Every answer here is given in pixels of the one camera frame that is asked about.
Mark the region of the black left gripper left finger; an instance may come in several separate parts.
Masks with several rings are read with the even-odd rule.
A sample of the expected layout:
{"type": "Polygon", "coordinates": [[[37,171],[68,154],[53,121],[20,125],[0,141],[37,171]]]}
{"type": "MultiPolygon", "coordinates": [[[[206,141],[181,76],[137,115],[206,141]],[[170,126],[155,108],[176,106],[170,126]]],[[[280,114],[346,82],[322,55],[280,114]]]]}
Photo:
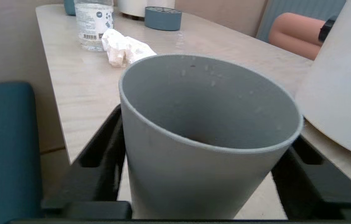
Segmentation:
{"type": "Polygon", "coordinates": [[[125,156],[121,108],[116,106],[42,201],[45,217],[131,219],[130,203],[118,200],[125,156]]]}

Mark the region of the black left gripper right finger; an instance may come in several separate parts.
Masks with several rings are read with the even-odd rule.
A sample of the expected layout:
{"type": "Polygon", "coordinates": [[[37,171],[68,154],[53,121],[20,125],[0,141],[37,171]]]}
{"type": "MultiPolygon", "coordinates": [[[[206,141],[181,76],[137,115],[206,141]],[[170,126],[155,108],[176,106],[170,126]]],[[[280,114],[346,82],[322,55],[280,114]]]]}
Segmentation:
{"type": "Polygon", "coordinates": [[[351,220],[351,179],[303,136],[271,174],[289,220],[351,220]]]}

